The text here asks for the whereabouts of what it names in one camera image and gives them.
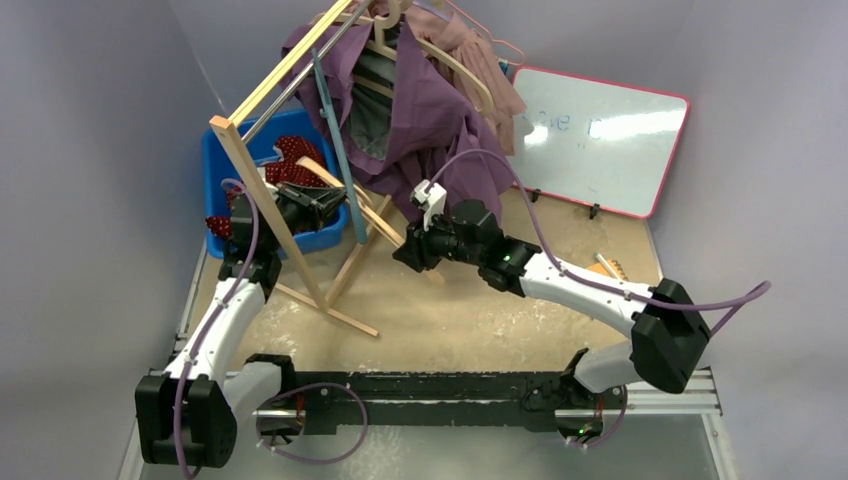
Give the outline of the red polka dot skirt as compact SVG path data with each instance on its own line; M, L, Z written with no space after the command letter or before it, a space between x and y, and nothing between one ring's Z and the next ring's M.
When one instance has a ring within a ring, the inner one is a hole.
M321 166L325 166L326 162L322 153L317 147L302 136L280 136L272 145L275 158L273 160L263 159L257 166L257 170L264 176L263 166L269 163L279 163L283 168L283 183L291 183L308 187L327 187L319 177L311 173L309 170L300 167L296 164L297 160L303 156L312 158ZM268 185L265 180L266 189L269 191L273 199L278 198L277 190L279 188ZM224 188L226 205L228 212L222 215L212 215L205 219L206 226L209 232L221 240L228 240L232 236L231 212L233 202L236 198L241 197L241 191L235 186Z

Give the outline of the blue-grey plastic hanger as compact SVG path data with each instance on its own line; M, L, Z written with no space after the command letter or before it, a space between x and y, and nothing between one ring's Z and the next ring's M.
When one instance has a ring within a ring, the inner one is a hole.
M330 89L327 84L326 75L324 74L321 58L316 49L311 50L313 59L313 70L315 73L315 82L322 103L321 116L325 119L331 140L335 149L337 165L339 172L342 174L343 186L347 193L347 198L350 204L351 221L356 235L357 242L360 245L365 245L368 241L368 233L366 221L359 205L359 198L354 188L354 180L350 171L348 157L344 148L344 142L338 120L335 114L334 105L330 95Z

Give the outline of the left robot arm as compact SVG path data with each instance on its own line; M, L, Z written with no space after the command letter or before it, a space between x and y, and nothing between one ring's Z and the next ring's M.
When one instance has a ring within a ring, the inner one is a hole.
M221 182L231 199L231 233L209 306L185 346L134 392L138 438L148 464L175 465L187 479L230 459L239 428L267 402L284 409L298 382L285 355L255 354L234 377L227 367L268 302L282 267L280 244L245 185Z

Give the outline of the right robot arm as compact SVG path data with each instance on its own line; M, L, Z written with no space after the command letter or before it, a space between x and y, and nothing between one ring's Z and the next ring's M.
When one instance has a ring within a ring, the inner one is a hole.
M671 394L685 390L711 334L685 288L617 280L578 268L530 242L504 234L482 202L460 202L449 215L406 228L393 258L417 271L449 260L476 267L491 288L565 306L624 335L623 342L576 354L561 392L584 407L612 387L646 382Z

